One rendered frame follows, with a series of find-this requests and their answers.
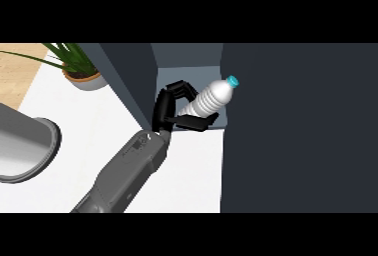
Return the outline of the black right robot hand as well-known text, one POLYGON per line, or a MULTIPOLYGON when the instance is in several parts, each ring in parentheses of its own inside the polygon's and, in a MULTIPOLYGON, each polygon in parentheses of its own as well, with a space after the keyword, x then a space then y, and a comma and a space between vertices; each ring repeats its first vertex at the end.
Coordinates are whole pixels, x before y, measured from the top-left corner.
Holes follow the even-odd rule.
POLYGON ((219 117, 219 113, 211 114, 207 118, 189 114, 183 116, 176 115, 176 100, 186 98, 188 102, 192 102, 197 95, 198 91, 183 80, 169 84, 161 89, 152 115, 154 132, 160 132, 161 130, 171 132, 173 127, 197 132, 204 132, 208 129, 219 117))

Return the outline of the white water bottle blue cap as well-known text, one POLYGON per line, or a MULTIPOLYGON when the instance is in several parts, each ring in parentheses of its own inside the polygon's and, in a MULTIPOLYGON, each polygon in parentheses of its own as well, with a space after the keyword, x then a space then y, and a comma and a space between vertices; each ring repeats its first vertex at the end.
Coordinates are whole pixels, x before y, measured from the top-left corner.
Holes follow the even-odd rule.
POLYGON ((195 100, 179 111, 179 116, 191 115, 207 118, 231 102, 233 89, 238 86, 239 81, 235 76, 213 81, 197 95, 195 100))

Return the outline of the dark grey cabinet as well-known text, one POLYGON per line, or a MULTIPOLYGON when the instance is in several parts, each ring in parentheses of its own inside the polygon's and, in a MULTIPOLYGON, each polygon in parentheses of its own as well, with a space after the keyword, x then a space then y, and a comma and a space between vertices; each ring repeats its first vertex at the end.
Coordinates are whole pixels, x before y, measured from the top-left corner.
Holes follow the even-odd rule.
POLYGON ((185 80, 202 91, 222 79, 222 43, 80 43, 139 125, 152 127, 160 90, 185 80))

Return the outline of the dark grey cabinet door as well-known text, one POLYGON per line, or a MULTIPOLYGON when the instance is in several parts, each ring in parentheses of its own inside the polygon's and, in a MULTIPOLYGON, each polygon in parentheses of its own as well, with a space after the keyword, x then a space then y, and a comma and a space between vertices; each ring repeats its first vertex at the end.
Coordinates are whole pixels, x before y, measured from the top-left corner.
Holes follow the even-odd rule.
POLYGON ((378 44, 229 43, 220 208, 378 212, 378 44))

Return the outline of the green potted plant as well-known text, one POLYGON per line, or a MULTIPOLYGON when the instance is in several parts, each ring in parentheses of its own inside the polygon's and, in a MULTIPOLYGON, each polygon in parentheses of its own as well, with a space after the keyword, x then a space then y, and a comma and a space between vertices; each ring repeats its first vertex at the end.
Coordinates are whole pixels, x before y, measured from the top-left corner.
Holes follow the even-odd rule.
POLYGON ((3 50, 0 53, 28 58, 59 68, 67 80, 83 91, 99 90, 108 85, 101 71, 77 43, 44 43, 43 46, 52 51, 53 58, 61 61, 61 64, 21 53, 3 50))

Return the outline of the grey cylindrical appliance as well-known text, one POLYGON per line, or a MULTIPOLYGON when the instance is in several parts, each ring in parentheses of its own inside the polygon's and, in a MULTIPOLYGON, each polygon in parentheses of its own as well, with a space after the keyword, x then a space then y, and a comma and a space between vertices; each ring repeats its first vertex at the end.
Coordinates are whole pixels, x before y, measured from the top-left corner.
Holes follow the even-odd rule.
POLYGON ((31 118, 0 103, 0 182, 21 183, 52 163, 62 133, 47 118, 31 118))

